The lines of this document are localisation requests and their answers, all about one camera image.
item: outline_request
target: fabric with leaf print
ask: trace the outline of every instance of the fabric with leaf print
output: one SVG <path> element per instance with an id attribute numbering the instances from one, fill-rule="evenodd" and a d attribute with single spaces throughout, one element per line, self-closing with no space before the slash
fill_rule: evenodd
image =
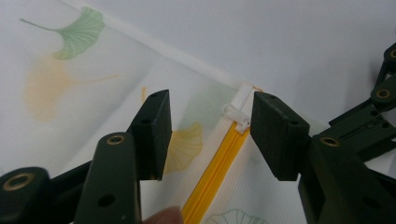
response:
<path id="1" fill-rule="evenodd" d="M 260 217 L 254 217 L 240 209 L 232 209 L 219 215 L 212 215 L 206 224 L 268 224 Z"/>
<path id="2" fill-rule="evenodd" d="M 185 170 L 203 147 L 202 126 L 194 122 L 188 129 L 174 131 L 163 173 Z"/>
<path id="3" fill-rule="evenodd" d="M 231 102 L 235 94 L 236 89 L 221 83 L 206 87 L 189 101 L 180 126 L 188 127 L 193 120 L 201 122 L 207 129 L 213 129 L 222 116 L 224 102 Z"/>
<path id="4" fill-rule="evenodd" d="M 35 119 L 51 121 L 56 117 L 58 101 L 74 85 L 94 84 L 114 77 L 118 75 L 87 81 L 75 80 L 70 77 L 62 61 L 50 57 L 40 59 L 27 76 L 23 101 Z"/>
<path id="5" fill-rule="evenodd" d="M 102 14 L 89 7 L 84 7 L 79 18 L 62 29 L 46 28 L 25 19 L 21 19 L 21 21 L 60 34 L 64 41 L 64 47 L 53 56 L 63 60 L 75 58 L 87 50 L 96 42 L 105 27 Z"/>

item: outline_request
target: yellow plastic strip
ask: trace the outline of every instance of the yellow plastic strip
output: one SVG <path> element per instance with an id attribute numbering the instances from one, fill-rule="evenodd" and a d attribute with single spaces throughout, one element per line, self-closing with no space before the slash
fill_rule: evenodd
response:
<path id="1" fill-rule="evenodd" d="M 233 123 L 227 132 L 218 152 L 181 210 L 185 224 L 200 223 L 239 149 L 250 133 L 250 129 L 247 129 L 244 134 L 240 134 L 235 130 L 235 127 L 236 122 Z"/>

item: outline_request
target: screw hole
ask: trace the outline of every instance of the screw hole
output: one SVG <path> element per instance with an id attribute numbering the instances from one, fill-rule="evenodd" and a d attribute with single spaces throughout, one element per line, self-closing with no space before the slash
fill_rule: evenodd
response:
<path id="1" fill-rule="evenodd" d="M 382 123 L 382 128 L 388 128 L 390 125 L 387 122 Z"/>
<path id="2" fill-rule="evenodd" d="M 140 121 L 140 123 L 142 123 L 142 124 L 150 124 L 150 123 L 151 123 L 151 120 L 149 120 L 149 119 L 142 119 L 142 120 Z"/>
<path id="3" fill-rule="evenodd" d="M 379 113 L 378 113 L 377 111 L 372 111 L 370 114 L 371 114 L 373 117 L 375 117 L 375 116 L 378 116 L 378 115 L 379 115 Z"/>
<path id="4" fill-rule="evenodd" d="M 9 181 L 9 185 L 12 186 L 12 187 L 15 187 L 15 186 L 18 186 L 20 184 L 23 184 L 24 182 L 27 181 L 27 179 L 28 179 L 27 176 L 23 175 L 23 176 L 17 177 L 15 179 L 12 179 L 11 181 Z"/>
<path id="5" fill-rule="evenodd" d="M 98 206 L 108 207 L 116 201 L 116 198 L 112 194 L 107 194 L 99 199 Z"/>
<path id="6" fill-rule="evenodd" d="M 107 138 L 107 143 L 109 145 L 117 145 L 122 143 L 125 140 L 125 137 L 122 135 L 113 135 L 109 138 Z"/>
<path id="7" fill-rule="evenodd" d="M 376 92 L 376 96 L 381 99 L 390 97 L 390 92 L 388 90 L 379 90 Z"/>
<path id="8" fill-rule="evenodd" d="M 324 145 L 327 145 L 329 147 L 339 147 L 340 142 L 334 138 L 331 137 L 321 137 L 320 142 L 323 143 Z"/>
<path id="9" fill-rule="evenodd" d="M 375 209 L 381 208 L 381 204 L 379 204 L 375 199 L 369 198 L 369 197 L 363 197 L 363 202 Z"/>

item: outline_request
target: clamp jaw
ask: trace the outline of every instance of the clamp jaw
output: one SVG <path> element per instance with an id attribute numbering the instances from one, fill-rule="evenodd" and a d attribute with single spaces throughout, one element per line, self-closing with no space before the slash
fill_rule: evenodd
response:
<path id="1" fill-rule="evenodd" d="M 38 167 L 1 176 L 0 223 L 141 223 L 139 181 L 163 178 L 171 134 L 169 91 L 155 92 L 92 161 L 52 179 Z"/>
<path id="2" fill-rule="evenodd" d="M 370 98 L 313 137 L 280 99 L 255 93 L 251 136 L 278 180 L 301 175 L 308 223 L 396 223 L 396 180 L 364 165 L 396 148 L 396 129 L 381 116 L 396 106 L 396 44 L 384 58 Z"/>

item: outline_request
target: green ginkgo leaf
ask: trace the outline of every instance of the green ginkgo leaf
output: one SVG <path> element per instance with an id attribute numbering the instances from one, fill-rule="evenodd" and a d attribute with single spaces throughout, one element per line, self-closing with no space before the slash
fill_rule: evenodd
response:
<path id="1" fill-rule="evenodd" d="M 72 59 L 85 52 L 96 42 L 105 27 L 102 13 L 89 7 L 84 7 L 79 18 L 62 29 L 46 28 L 24 19 L 21 19 L 21 21 L 44 30 L 54 31 L 62 36 L 64 47 L 53 54 L 57 59 Z"/>

